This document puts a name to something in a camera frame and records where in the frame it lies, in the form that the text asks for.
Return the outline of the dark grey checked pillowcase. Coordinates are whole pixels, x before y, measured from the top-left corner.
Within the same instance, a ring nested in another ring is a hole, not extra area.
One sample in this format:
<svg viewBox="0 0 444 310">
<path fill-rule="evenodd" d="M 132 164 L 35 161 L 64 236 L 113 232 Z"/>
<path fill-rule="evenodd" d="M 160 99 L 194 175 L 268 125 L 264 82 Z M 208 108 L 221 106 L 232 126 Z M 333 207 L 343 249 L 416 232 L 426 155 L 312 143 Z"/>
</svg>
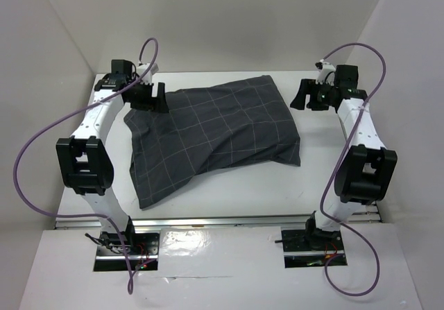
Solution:
<svg viewBox="0 0 444 310">
<path fill-rule="evenodd" d="M 270 75 L 179 89 L 167 113 L 130 110 L 130 176 L 148 209 L 197 175 L 277 162 L 300 166 L 300 135 Z"/>
</svg>

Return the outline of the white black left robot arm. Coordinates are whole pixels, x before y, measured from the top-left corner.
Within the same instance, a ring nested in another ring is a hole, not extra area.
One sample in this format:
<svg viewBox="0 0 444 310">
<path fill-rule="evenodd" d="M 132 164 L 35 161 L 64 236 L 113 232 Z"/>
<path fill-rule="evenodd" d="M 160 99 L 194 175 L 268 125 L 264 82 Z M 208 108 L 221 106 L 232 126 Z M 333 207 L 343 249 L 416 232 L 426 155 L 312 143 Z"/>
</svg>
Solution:
<svg viewBox="0 0 444 310">
<path fill-rule="evenodd" d="M 125 104 L 141 111 L 169 111 L 164 83 L 154 91 L 155 63 L 133 64 L 113 60 L 111 71 L 94 86 L 92 108 L 78 128 L 56 143 L 56 153 L 66 187 L 81 196 L 98 215 L 101 234 L 95 243 L 114 247 L 122 254 L 132 252 L 137 237 L 131 217 L 121 208 L 112 190 L 114 167 L 105 142 L 118 113 Z"/>
</svg>

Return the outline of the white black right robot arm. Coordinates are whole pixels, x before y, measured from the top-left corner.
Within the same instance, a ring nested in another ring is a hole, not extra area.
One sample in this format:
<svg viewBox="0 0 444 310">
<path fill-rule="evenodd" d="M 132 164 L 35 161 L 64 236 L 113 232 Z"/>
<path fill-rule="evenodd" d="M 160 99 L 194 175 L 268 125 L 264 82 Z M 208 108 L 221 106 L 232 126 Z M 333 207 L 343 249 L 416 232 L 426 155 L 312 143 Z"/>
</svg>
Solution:
<svg viewBox="0 0 444 310">
<path fill-rule="evenodd" d="M 321 250 L 339 235 L 341 224 L 360 207 L 384 199 L 398 156 L 389 150 L 374 127 L 367 93 L 358 88 L 359 72 L 354 65 L 316 63 L 315 79 L 300 82 L 291 107 L 313 111 L 334 108 L 346 139 L 346 152 L 334 170 L 336 197 L 326 200 L 305 223 L 304 244 Z"/>
</svg>

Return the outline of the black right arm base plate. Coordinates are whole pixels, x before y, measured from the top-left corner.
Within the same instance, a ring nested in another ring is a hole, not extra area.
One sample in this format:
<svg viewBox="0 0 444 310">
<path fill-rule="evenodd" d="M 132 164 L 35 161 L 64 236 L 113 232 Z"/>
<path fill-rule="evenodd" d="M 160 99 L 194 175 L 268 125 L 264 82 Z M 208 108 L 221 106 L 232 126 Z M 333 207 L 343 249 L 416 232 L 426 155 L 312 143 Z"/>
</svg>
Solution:
<svg viewBox="0 0 444 310">
<path fill-rule="evenodd" d="M 281 238 L 274 243 L 281 243 L 285 252 L 339 251 L 344 249 L 339 232 L 327 232 L 326 234 L 312 232 L 310 234 L 306 230 L 282 230 Z"/>
</svg>

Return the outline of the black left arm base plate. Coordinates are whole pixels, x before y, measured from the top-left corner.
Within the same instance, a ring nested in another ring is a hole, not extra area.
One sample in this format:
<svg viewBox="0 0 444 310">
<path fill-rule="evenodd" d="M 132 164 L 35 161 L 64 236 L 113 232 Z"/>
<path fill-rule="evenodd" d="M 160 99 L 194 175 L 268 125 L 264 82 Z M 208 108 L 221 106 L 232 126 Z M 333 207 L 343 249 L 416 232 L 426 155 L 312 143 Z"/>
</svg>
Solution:
<svg viewBox="0 0 444 310">
<path fill-rule="evenodd" d="M 129 239 L 123 235 L 124 247 L 130 256 L 136 255 L 157 255 L 160 243 L 159 232 L 134 233 Z M 111 256 L 122 255 L 124 248 L 116 235 L 102 233 L 97 245 L 97 255 Z"/>
</svg>

